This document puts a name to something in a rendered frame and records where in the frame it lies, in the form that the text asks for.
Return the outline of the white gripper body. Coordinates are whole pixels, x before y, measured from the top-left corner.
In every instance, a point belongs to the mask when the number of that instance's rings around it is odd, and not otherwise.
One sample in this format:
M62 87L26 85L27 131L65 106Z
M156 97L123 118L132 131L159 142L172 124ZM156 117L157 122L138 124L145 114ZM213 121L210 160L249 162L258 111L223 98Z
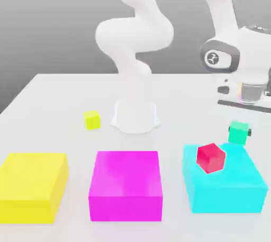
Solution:
M271 120L271 108L218 100L217 116L227 120Z

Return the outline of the small green cube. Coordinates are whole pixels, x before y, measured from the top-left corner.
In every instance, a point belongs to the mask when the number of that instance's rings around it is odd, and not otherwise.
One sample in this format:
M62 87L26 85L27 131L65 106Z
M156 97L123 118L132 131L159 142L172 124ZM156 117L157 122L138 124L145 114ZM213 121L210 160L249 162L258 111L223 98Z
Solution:
M244 146L248 137L249 124L239 121L232 121L230 127L228 142Z

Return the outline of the small red cube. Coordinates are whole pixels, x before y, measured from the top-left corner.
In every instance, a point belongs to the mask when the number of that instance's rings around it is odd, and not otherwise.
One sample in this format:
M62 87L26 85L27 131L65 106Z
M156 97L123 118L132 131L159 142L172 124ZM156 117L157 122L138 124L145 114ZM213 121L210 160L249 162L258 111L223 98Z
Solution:
M197 148L196 163L207 174L224 169L226 153L215 143Z

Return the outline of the small yellow cube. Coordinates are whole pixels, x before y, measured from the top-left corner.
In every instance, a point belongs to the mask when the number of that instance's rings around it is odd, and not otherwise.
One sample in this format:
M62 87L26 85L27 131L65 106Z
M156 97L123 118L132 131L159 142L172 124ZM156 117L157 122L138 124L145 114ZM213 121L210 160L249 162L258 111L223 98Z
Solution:
M83 113L85 127L87 130L98 129L101 127L100 115L97 111L87 111Z

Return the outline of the large cyan box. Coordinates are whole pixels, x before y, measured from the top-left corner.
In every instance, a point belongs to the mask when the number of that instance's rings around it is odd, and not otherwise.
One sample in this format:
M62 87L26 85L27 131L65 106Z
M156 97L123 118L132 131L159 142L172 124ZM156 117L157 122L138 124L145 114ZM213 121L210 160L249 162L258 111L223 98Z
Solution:
M196 163L198 145L183 147L182 172L193 213L260 213L268 186L244 146L224 143L224 169L207 174Z

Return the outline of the large magenta box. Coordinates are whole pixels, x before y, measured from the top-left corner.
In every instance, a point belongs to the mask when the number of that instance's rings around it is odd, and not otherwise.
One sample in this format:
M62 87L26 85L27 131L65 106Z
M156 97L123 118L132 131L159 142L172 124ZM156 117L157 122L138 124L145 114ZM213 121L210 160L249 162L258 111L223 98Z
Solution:
M98 151L88 201L93 222L161 221L157 151Z

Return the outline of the large yellow box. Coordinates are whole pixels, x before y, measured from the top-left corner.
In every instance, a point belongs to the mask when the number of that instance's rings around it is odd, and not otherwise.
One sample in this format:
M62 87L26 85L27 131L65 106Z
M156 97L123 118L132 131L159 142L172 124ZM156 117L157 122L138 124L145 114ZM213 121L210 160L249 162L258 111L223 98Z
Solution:
M0 166L0 223L54 223L68 175L65 153L10 153Z

